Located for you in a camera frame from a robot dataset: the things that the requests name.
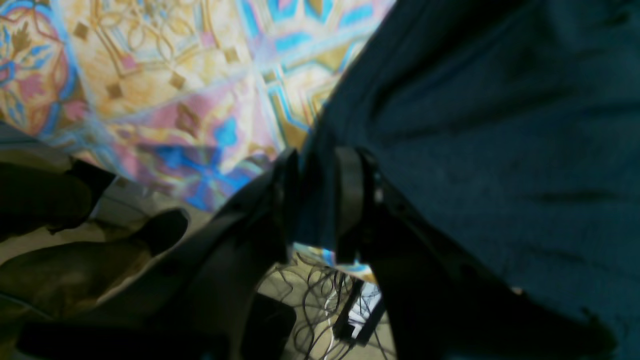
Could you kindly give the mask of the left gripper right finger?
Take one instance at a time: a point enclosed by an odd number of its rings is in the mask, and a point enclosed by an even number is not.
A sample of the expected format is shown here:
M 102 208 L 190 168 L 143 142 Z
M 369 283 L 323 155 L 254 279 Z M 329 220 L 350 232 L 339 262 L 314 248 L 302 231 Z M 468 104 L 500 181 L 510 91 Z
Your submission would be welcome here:
M 381 290 L 398 359 L 610 360 L 613 332 L 517 294 L 430 225 L 365 150 L 334 151 L 334 251 L 367 264 Z

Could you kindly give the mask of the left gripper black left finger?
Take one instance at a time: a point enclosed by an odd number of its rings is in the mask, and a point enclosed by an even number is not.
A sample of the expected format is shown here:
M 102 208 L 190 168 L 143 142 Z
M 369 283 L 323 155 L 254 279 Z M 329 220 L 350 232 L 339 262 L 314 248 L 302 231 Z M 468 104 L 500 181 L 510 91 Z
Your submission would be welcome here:
M 258 284 L 291 259 L 298 152 L 238 191 L 126 289 L 73 319 L 22 331 L 17 360 L 238 360 Z

